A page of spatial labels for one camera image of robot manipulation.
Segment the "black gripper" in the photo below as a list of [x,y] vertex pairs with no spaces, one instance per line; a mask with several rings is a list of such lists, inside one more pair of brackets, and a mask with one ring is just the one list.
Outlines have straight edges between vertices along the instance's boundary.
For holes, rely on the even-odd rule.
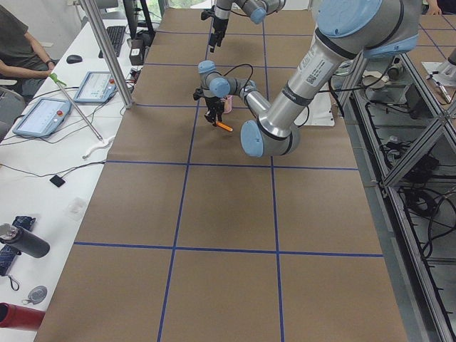
[[213,32],[209,38],[209,51],[211,53],[214,53],[216,47],[220,47],[222,45],[228,23],[228,19],[220,19],[216,16],[214,17],[212,22]]
[[222,121],[224,101],[218,97],[206,97],[204,100],[207,106],[207,112],[204,114],[204,117],[209,123],[216,125],[216,122]]

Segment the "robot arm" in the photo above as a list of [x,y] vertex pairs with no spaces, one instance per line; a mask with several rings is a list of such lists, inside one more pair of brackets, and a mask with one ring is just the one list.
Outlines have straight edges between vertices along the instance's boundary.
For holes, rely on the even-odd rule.
[[285,0],[219,0],[215,1],[210,9],[204,9],[201,19],[212,19],[212,28],[208,46],[209,52],[214,53],[216,47],[222,45],[227,32],[229,17],[232,13],[233,4],[236,4],[243,14],[254,24],[260,24],[264,19],[275,12],[282,10],[286,4]]
[[241,129],[244,152],[251,157],[288,154],[300,141],[295,120],[342,62],[359,53],[382,58],[413,50],[420,15],[420,1],[322,1],[315,16],[315,41],[272,102],[253,81],[225,77],[212,61],[199,63],[200,86],[193,98],[205,100],[205,117],[215,124],[224,112],[222,99],[240,97],[255,115]]

